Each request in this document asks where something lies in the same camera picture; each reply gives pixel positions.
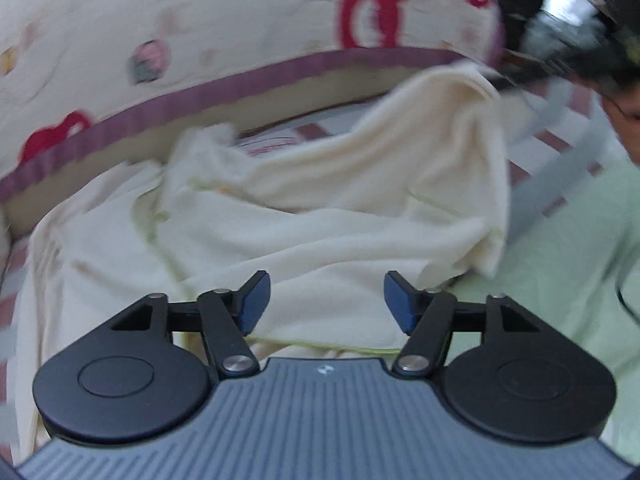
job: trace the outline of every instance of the logo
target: logo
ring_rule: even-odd
[[[320,375],[324,375],[325,377],[335,372],[335,368],[332,367],[331,365],[322,365],[316,368],[316,370]]]

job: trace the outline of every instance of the white towel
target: white towel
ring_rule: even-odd
[[[509,186],[498,94],[472,66],[434,68],[346,136],[251,158],[228,126],[192,130],[164,170],[101,175],[38,225],[20,293],[20,458],[33,450],[31,381],[46,359],[150,292],[172,301],[273,281],[255,335],[281,344],[396,349],[383,301],[398,270],[437,285],[495,271]]]

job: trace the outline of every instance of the person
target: person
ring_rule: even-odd
[[[633,163],[640,164],[640,85],[616,98],[603,96],[602,108]]]

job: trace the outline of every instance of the blue gripper pad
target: blue gripper pad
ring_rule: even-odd
[[[53,440],[26,480],[622,480],[596,438],[518,447],[463,425],[381,361],[272,359],[223,381],[180,429],[120,449]]]
[[[254,331],[269,304],[270,298],[271,278],[265,272],[258,282],[252,283],[252,288],[242,298],[242,305],[238,315],[238,328],[242,333],[250,334]]]
[[[413,332],[418,324],[418,318],[415,315],[418,295],[404,290],[389,273],[385,275],[384,293],[386,306],[400,330],[405,334]]]

